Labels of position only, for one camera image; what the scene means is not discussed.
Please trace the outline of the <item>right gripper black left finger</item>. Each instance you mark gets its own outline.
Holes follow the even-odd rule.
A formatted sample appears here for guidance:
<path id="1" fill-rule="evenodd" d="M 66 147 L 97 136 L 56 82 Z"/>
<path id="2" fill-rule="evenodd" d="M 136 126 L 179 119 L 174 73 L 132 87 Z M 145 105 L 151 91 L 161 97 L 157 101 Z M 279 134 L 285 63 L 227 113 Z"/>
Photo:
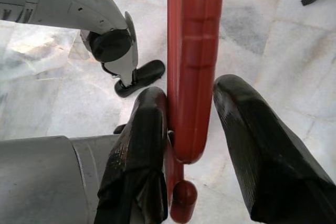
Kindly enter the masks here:
<path id="1" fill-rule="evenodd" d="M 163 172 L 167 98 L 144 89 L 112 148 L 98 191 L 95 223 L 162 223 L 167 219 Z"/>

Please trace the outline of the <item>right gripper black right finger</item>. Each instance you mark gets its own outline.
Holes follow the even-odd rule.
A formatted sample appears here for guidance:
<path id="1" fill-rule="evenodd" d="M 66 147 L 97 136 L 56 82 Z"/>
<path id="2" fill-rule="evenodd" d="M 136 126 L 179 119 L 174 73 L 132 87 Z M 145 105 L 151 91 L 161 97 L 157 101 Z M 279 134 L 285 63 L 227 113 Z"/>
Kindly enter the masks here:
<path id="1" fill-rule="evenodd" d="M 335 223 L 335 183 L 265 99 L 233 74 L 213 99 L 251 220 Z"/>

